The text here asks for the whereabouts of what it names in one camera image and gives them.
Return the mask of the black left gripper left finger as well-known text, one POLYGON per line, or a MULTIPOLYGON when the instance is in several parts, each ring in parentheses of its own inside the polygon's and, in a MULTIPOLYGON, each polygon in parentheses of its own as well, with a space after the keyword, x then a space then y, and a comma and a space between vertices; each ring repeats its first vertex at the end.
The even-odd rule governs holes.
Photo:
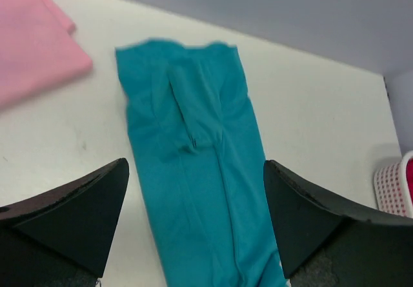
POLYGON ((1 286, 99 286, 129 178, 125 158, 1 207, 1 286))

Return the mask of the teal t shirt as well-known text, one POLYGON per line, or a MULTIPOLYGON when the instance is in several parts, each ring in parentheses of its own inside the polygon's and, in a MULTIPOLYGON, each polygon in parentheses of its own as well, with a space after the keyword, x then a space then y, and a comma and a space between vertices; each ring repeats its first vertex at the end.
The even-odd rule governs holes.
POLYGON ((235 46, 118 48, 128 136, 169 286, 286 286, 235 46))

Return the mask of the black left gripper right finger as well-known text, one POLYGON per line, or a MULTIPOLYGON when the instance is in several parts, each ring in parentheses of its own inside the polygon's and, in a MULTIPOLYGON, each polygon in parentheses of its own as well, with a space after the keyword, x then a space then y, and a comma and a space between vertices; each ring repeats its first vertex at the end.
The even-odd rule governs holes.
POLYGON ((292 286, 411 286, 412 219, 364 206, 276 161, 264 185, 292 286))

